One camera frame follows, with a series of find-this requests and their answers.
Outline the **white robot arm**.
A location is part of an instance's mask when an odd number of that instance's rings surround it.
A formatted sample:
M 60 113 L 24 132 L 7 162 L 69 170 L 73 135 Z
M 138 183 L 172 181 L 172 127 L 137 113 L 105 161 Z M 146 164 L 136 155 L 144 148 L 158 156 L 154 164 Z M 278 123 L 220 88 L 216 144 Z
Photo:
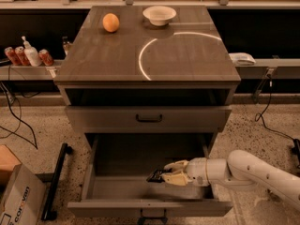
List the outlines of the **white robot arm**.
M 244 150 L 234 150 L 227 158 L 180 160 L 167 164 L 164 170 L 163 181 L 176 186 L 218 184 L 229 189 L 249 190 L 260 185 L 300 210 L 300 178 Z

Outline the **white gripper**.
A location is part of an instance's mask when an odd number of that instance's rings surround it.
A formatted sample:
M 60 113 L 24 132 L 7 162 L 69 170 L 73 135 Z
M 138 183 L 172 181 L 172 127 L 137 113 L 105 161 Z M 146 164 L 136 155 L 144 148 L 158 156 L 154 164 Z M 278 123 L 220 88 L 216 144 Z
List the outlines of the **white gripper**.
M 209 181 L 206 172 L 207 159 L 205 157 L 196 157 L 190 162 L 179 160 L 164 166 L 165 172 L 161 175 L 162 179 L 171 185 L 186 186 L 189 182 L 196 187 L 208 187 Z

